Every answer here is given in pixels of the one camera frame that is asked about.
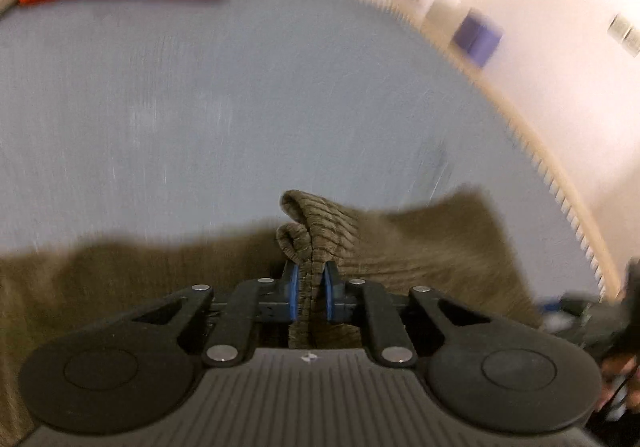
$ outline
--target wall socket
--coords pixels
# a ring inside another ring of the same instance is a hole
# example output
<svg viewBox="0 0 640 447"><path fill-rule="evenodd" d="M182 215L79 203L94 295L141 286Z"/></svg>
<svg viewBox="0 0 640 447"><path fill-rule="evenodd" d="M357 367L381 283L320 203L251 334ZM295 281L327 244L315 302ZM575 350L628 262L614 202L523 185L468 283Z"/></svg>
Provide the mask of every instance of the wall socket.
<svg viewBox="0 0 640 447"><path fill-rule="evenodd" d="M632 56L640 54L640 28L617 15L609 25L609 35L619 42Z"/></svg>

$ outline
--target brown fabric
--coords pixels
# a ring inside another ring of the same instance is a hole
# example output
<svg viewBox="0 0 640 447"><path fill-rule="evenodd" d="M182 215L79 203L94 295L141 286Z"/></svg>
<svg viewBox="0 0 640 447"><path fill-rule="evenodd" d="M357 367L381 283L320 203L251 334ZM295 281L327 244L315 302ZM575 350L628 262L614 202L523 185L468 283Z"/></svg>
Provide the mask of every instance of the brown fabric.
<svg viewBox="0 0 640 447"><path fill-rule="evenodd" d="M300 320L290 327L296 348L348 348L359 344L354 327L329 326L315 305L326 261L346 278L383 283L395 293L427 285L470 307L539 326L505 238L478 192L399 214L343 207L301 191L280 201L293 222L278 228L278 242L300 265Z"/></svg>
<svg viewBox="0 0 640 447"><path fill-rule="evenodd" d="M245 279L277 277L286 257L304 276L303 319L291 327L293 347L358 343L349 327L309 326L318 314L313 302L328 259L346 277L380 281L391 291L429 284L474 308L538 324L508 246L478 194L384 215L290 191L282 207L293 221L277 232L274 225L180 247L121 239L0 257L0 447L31 428L17 372L38 345L194 283L226 291Z"/></svg>

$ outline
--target purple object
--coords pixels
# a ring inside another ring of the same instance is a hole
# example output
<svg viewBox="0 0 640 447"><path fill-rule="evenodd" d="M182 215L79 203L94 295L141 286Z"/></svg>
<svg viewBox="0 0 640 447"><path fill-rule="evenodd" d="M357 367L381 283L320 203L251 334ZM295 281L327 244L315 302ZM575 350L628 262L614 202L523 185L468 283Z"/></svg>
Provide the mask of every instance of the purple object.
<svg viewBox="0 0 640 447"><path fill-rule="evenodd" d="M454 34L453 42L482 68L494 54L501 37L502 34L483 24L476 13L470 12Z"/></svg>

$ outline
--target silver screw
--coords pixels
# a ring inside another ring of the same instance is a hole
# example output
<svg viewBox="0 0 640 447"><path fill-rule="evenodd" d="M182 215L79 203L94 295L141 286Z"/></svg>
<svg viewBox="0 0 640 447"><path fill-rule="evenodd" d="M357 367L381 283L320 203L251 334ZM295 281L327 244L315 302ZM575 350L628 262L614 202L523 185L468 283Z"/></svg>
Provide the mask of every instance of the silver screw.
<svg viewBox="0 0 640 447"><path fill-rule="evenodd" d="M212 361L228 362L238 356L238 350L228 344L217 344L207 350L207 357Z"/></svg>
<svg viewBox="0 0 640 447"><path fill-rule="evenodd" d="M382 358L394 364L409 362L413 357L414 354L411 350L402 348L401 346L389 346L382 350Z"/></svg>

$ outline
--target brown sweater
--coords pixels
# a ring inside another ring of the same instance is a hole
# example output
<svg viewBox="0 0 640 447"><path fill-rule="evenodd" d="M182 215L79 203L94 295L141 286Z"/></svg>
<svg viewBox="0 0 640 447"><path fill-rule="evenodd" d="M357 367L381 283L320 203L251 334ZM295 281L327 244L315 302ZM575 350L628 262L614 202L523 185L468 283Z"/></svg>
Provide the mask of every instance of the brown sweater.
<svg viewBox="0 0 640 447"><path fill-rule="evenodd" d="M178 247L100 241L0 258L0 447L31 428L17 373L38 345L191 284L228 291L245 279L277 277L287 257L303 274L291 347L359 343L352 327L314 318L322 265L329 259L343 276L380 281L390 291L428 284L476 309L539 323L510 249L478 193L461 192L399 214L361 212L300 191L285 193L281 203L293 221L277 231L248 229Z"/></svg>

